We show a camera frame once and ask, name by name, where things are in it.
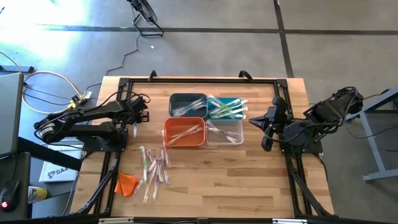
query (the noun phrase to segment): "wooden tabletop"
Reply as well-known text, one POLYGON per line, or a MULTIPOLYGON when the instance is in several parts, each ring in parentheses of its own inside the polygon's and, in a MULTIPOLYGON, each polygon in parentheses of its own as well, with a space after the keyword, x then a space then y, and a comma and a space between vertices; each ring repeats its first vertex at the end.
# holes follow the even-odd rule
MULTIPOLYGON (((119 78, 104 77, 98 103, 117 91, 119 78)), ((303 118, 302 112, 308 108, 303 79, 288 78, 287 81, 294 116, 303 118)), ((148 104, 150 122, 138 125, 135 140, 132 139, 132 131, 129 132, 128 146, 122 153, 119 171, 139 179, 142 177, 139 147, 160 149, 161 131, 165 120, 169 118, 171 94, 204 93, 247 99, 248 118, 263 115, 272 105, 274 97, 272 85, 250 83, 135 83, 133 91, 151 97, 148 104)), ((243 130, 244 142, 238 147, 204 144, 197 148, 168 148, 172 164, 169 169, 171 184, 160 186, 155 202, 152 200, 151 190, 147 205, 142 204, 146 186, 132 197, 124 198, 115 194, 112 216, 293 217, 287 169, 279 145, 274 144, 271 152, 265 152, 260 146, 264 133, 249 124, 248 119, 243 120, 243 130)), ((100 179, 103 157, 104 153, 95 152, 84 160, 71 212, 81 208, 93 194, 100 179)), ((303 155, 303 164, 309 189, 323 207, 333 213, 322 164, 313 155, 303 155)), ((103 205, 107 193, 108 190, 105 189, 103 205)), ((299 200, 304 210, 300 191, 299 200)))

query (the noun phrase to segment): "gray floor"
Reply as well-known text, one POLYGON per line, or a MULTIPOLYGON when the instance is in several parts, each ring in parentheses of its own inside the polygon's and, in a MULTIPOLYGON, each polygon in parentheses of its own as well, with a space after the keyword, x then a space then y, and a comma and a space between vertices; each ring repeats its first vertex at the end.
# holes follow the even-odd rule
MULTIPOLYGON (((278 28, 272 0, 149 2, 164 27, 278 28)), ((395 0, 280 0, 280 8, 286 29, 398 29, 395 0)), ((132 27, 132 18, 124 0, 24 1, 22 6, 9 1, 0 14, 0 50, 20 65, 61 73, 84 91, 100 82, 108 69, 120 66, 123 55, 135 49, 137 32, 45 31, 33 24, 132 27)), ((397 40, 398 35, 287 35, 294 77, 305 79, 311 103, 343 86, 354 85, 364 96, 396 86, 397 40)), ((164 38, 140 38, 138 48, 124 59, 124 68, 109 75, 148 75, 156 70, 159 75, 235 77, 244 69, 254 77, 287 76, 278 34, 171 32, 164 38)), ((0 58, 2 63, 9 62, 0 58)), ((50 75, 37 75, 28 82, 58 95, 74 94, 63 80, 50 75)), ((29 102, 42 110, 60 109, 29 102)), ((43 117, 23 106, 20 136, 36 141, 32 125, 43 117)), ((349 127, 357 136, 364 134, 360 121, 349 127)), ((323 145, 336 214, 396 222, 398 178, 362 181, 362 175, 377 169, 367 140, 354 139, 341 128, 323 145)), ((388 164, 397 164, 391 161, 396 156, 388 155, 393 152, 383 153, 388 164)), ((41 167, 40 161, 32 161, 32 179, 39 178, 41 167)), ((34 217, 60 215, 66 200, 67 195, 62 195, 35 204, 34 217)))

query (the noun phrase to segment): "computer mouse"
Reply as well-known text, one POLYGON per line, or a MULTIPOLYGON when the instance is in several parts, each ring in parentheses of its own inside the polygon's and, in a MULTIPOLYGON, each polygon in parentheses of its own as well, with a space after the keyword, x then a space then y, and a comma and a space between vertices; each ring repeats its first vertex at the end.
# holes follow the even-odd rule
POLYGON ((18 180, 7 182, 0 189, 0 208, 4 212, 12 212, 18 205, 18 180))

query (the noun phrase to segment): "orange napkin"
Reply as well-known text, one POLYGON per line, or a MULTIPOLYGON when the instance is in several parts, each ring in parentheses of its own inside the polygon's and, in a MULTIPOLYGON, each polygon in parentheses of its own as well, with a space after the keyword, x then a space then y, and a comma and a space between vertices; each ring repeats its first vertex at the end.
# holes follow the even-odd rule
POLYGON ((119 172, 119 180, 114 192, 129 197, 134 193, 134 189, 137 187, 138 182, 136 177, 119 172))

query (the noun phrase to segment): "wire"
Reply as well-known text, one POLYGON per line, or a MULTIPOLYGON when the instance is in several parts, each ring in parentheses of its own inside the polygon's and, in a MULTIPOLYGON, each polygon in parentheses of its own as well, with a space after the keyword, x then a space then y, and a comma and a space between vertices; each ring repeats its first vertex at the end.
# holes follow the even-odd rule
POLYGON ((133 93, 133 95, 130 96, 126 101, 131 100, 131 98, 133 98, 133 97, 135 97, 135 96, 139 96, 141 99, 143 99, 142 96, 145 96, 145 97, 148 98, 149 100, 147 100, 147 101, 144 100, 144 103, 150 103, 150 97, 149 97, 147 94, 143 94, 143 93, 134 93, 133 91, 132 91, 131 93, 133 93))
POLYGON ((393 127, 391 127, 391 128, 384 129, 384 130, 382 130, 382 131, 379 131, 379 132, 374 133, 374 134, 369 135, 369 136, 364 136, 364 137, 357 137, 357 136, 355 136, 355 135, 349 130, 349 128, 348 128, 348 126, 347 126, 347 123, 346 123, 346 128, 347 128, 347 131, 349 132, 349 134, 350 134, 352 137, 354 137, 354 138, 356 138, 356 139, 366 139, 366 138, 373 137, 373 136, 376 136, 376 135, 378 135, 378 134, 384 133, 384 132, 386 132, 386 131, 392 130, 392 129, 394 129, 394 128, 398 128, 398 125, 397 125, 397 126, 393 126, 393 127))
POLYGON ((196 223, 195 220, 184 220, 184 221, 179 221, 179 222, 175 222, 175 223, 171 223, 171 224, 179 224, 179 223, 196 223))
POLYGON ((89 88, 91 88, 91 87, 94 87, 94 86, 98 86, 98 85, 100 85, 100 84, 102 84, 102 83, 97 83, 97 84, 94 84, 94 85, 88 86, 88 87, 86 88, 85 92, 83 93, 83 96, 85 96, 85 95, 86 95, 86 92, 87 92, 87 90, 88 90, 89 88))
MULTIPOLYGON (((134 9, 133 9, 133 7, 132 7, 132 4, 131 4, 131 11, 132 11, 132 15, 133 15, 134 18, 135 18, 135 17, 136 17, 136 14, 134 13, 134 9)), ((112 69, 107 70, 107 71, 106 71, 106 74, 105 74, 106 76, 108 76, 109 73, 112 72, 112 71, 114 71, 114 70, 123 68, 123 67, 124 67, 124 61, 125 61, 126 57, 127 57, 128 55, 131 55, 131 54, 133 54, 133 53, 135 53, 135 52, 138 51, 138 39, 139 39, 140 37, 141 37, 141 32, 139 33, 139 35, 138 35, 138 37, 137 37, 137 39, 136 39, 136 49, 133 50, 132 52, 129 52, 129 53, 125 54, 125 55, 123 56, 122 63, 120 64, 119 67, 116 67, 116 68, 112 68, 112 69)))
POLYGON ((48 144, 48 145, 51 145, 51 146, 67 146, 67 147, 72 147, 72 148, 75 148, 75 149, 79 149, 80 151, 83 149, 83 148, 80 148, 80 147, 71 146, 71 145, 66 145, 66 144, 52 144, 52 143, 45 143, 45 144, 48 144))
POLYGON ((30 89, 30 90, 39 92, 39 93, 43 93, 43 94, 49 95, 49 96, 54 96, 54 97, 58 97, 58 98, 61 98, 61 99, 70 100, 70 98, 66 98, 66 97, 62 97, 62 96, 57 96, 57 95, 53 95, 53 94, 51 94, 51 93, 46 93, 46 92, 40 91, 40 90, 35 90, 35 89, 33 89, 33 88, 29 87, 29 86, 24 86, 24 87, 25 87, 25 88, 28 88, 28 89, 30 89))
POLYGON ((0 54, 4 55, 6 58, 8 58, 10 61, 12 61, 14 63, 14 65, 18 68, 19 73, 22 74, 21 68, 17 65, 17 63, 15 63, 15 61, 13 59, 11 59, 10 57, 8 57, 5 53, 0 51, 0 54))
POLYGON ((302 155, 303 155, 302 153, 297 153, 297 156, 294 156, 294 153, 291 153, 290 156, 292 156, 293 159, 300 159, 302 155))
POLYGON ((367 96, 367 97, 363 98, 363 100, 367 100, 367 99, 369 99, 369 98, 371 98, 371 97, 374 97, 374 96, 380 96, 381 94, 382 94, 382 93, 373 94, 373 95, 370 95, 370 96, 367 96))
MULTIPOLYGON (((73 83, 72 83, 71 81, 69 81, 68 78, 64 77, 64 76, 61 75, 61 74, 55 73, 55 72, 49 72, 49 71, 34 72, 34 73, 31 73, 31 74, 26 75, 26 76, 24 77, 24 81, 28 80, 28 79, 29 79, 30 77, 32 77, 33 75, 37 75, 37 74, 41 74, 41 73, 47 73, 47 74, 56 75, 56 76, 58 76, 58 77, 64 79, 65 81, 67 81, 67 82, 70 84, 70 86, 72 86, 72 88, 74 89, 74 91, 75 91, 79 96, 82 96, 82 94, 79 93, 79 91, 76 89, 76 87, 73 85, 73 83)), ((61 113, 61 112, 64 112, 65 110, 68 109, 68 107, 66 107, 64 110, 56 111, 56 112, 46 112, 46 111, 37 110, 37 109, 31 107, 31 105, 29 105, 29 104, 26 102, 26 100, 25 100, 25 94, 24 94, 25 91, 26 91, 26 90, 24 90, 24 91, 22 92, 22 93, 23 93, 23 94, 22 94, 22 101, 25 103, 25 105, 26 105, 28 108, 30 108, 30 109, 33 110, 33 111, 36 111, 36 112, 42 113, 42 114, 51 114, 51 113, 61 113)))
POLYGON ((94 108, 85 110, 85 112, 90 112, 90 111, 93 111, 93 110, 95 110, 95 109, 98 109, 98 108, 102 107, 112 96, 114 96, 114 95, 116 95, 116 94, 118 94, 118 93, 122 93, 122 92, 130 92, 130 93, 134 94, 133 96, 144 95, 144 96, 146 96, 146 97, 149 97, 148 95, 145 95, 145 94, 143 94, 143 93, 137 94, 137 93, 134 93, 133 91, 129 91, 129 90, 120 90, 120 91, 116 91, 116 92, 112 93, 112 94, 111 94, 104 102, 102 102, 100 105, 95 106, 94 108))
POLYGON ((328 180, 328 169, 326 168, 325 162, 323 161, 323 159, 322 159, 318 154, 313 153, 313 155, 314 155, 316 158, 318 158, 319 161, 322 163, 323 168, 324 168, 324 170, 325 170, 326 181, 329 181, 329 180, 328 180))
POLYGON ((47 100, 43 100, 43 99, 41 99, 41 98, 38 98, 38 97, 36 97, 36 96, 31 96, 31 95, 29 95, 29 94, 27 94, 27 93, 23 93, 25 96, 29 96, 29 97, 31 97, 31 98, 35 98, 35 99, 37 99, 37 100, 41 100, 41 101, 43 101, 43 102, 46 102, 46 103, 50 103, 50 104, 52 104, 52 105, 59 105, 59 106, 64 106, 64 105, 69 105, 70 103, 53 103, 53 102, 49 102, 49 101, 47 101, 47 100))
POLYGON ((75 180, 73 181, 72 188, 70 189, 70 194, 69 194, 69 197, 68 197, 67 206, 65 207, 65 209, 64 209, 64 211, 63 211, 63 213, 62 213, 62 216, 65 216, 65 214, 66 214, 66 212, 67 212, 67 210, 68 210, 70 201, 71 201, 71 199, 72 199, 73 190, 75 189, 75 186, 76 186, 76 183, 77 183, 78 178, 79 178, 79 172, 77 172, 76 178, 75 178, 75 180))
MULTIPOLYGON (((355 90, 355 95, 358 94, 358 89, 357 89, 356 87, 354 87, 354 86, 347 86, 347 87, 344 87, 344 88, 342 88, 342 89, 340 89, 340 90, 346 90, 346 89, 353 89, 353 90, 355 90)), ((273 142, 289 142, 289 141, 294 140, 295 138, 297 138, 302 132, 308 130, 309 128, 312 128, 312 127, 325 127, 325 126, 326 126, 326 127, 330 127, 330 128, 332 128, 332 127, 335 127, 335 128, 332 129, 331 131, 330 131, 330 129, 329 129, 329 130, 322 130, 323 132, 325 132, 325 133, 335 133, 335 132, 337 131, 337 128, 338 128, 338 127, 341 127, 342 125, 345 124, 345 122, 346 122, 345 118, 346 118, 346 116, 347 116, 347 114, 348 114, 348 110, 351 108, 351 105, 352 105, 353 101, 354 101, 354 97, 352 97, 352 99, 349 101, 348 106, 347 106, 347 108, 346 108, 346 110, 345 110, 343 119, 341 119, 340 123, 338 123, 338 124, 336 124, 336 123, 309 124, 309 125, 307 125, 306 127, 304 127, 303 129, 301 129, 296 135, 294 135, 294 136, 291 137, 290 139, 285 139, 285 140, 273 139, 273 138, 271 138, 270 136, 268 136, 268 135, 266 134, 267 131, 268 131, 270 128, 274 128, 274 127, 280 125, 280 124, 274 124, 274 125, 268 126, 268 127, 264 130, 265 137, 266 137, 268 140, 271 140, 271 141, 273 141, 273 142)))

